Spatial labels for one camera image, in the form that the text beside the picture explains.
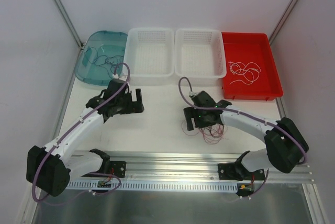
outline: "white table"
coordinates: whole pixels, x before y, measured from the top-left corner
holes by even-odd
[[[154,153],[243,153],[246,150],[264,148],[255,137],[233,127],[228,127],[218,144],[207,144],[202,135],[187,136],[181,128],[184,121],[182,100],[177,85],[132,86],[142,89],[144,112],[140,114],[116,115],[101,128],[87,136],[79,150],[98,148],[104,151],[154,152]],[[75,80],[63,120],[61,133],[82,112],[87,101],[97,96],[103,87],[88,85]],[[215,101],[223,99],[220,87],[193,87],[194,91],[205,90]],[[234,105],[263,117],[279,119],[275,101],[234,101]]]

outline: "tangled white cord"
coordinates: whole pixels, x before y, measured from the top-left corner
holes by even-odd
[[[244,80],[241,79],[237,79],[232,81],[230,84],[237,82],[237,81],[241,81],[242,83],[246,84],[246,85],[251,85],[253,84],[253,82],[255,82],[259,77],[260,77],[260,73],[261,73],[261,68],[258,66],[258,64],[254,63],[254,62],[250,62],[247,65],[245,65],[242,62],[229,62],[229,70],[233,75],[241,75],[245,78],[246,82]],[[246,74],[250,73],[252,75],[252,78],[250,79],[246,77]]]

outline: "white basket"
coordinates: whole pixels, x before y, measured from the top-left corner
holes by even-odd
[[[227,73],[224,43],[218,30],[177,30],[175,55],[176,74],[187,76],[194,85],[221,85]]]
[[[134,28],[128,32],[124,62],[133,85],[162,84],[173,75],[174,32],[165,28]]]

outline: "teal transparent tray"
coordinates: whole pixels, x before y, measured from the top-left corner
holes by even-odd
[[[118,63],[123,62],[127,34],[98,31],[90,36],[75,67],[75,76],[84,83],[107,86]]]

